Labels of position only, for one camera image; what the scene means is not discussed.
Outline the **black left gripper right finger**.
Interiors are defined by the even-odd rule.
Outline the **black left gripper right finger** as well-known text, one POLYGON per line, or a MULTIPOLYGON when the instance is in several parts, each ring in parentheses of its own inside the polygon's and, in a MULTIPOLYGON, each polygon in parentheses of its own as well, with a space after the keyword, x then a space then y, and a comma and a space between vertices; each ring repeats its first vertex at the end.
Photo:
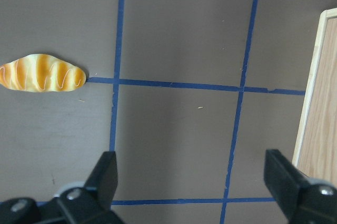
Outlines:
POLYGON ((308 180, 277 149, 265 152, 264 183, 285 215, 294 215, 308 180))

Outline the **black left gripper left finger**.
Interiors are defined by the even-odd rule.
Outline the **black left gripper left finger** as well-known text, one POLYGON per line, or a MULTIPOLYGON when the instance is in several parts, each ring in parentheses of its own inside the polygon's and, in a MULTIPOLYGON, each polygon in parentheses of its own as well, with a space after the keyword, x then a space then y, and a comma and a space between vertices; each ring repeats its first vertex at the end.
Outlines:
POLYGON ((116 152, 105 151, 87 178, 84 188, 103 209, 110 210, 117 185, 116 152))

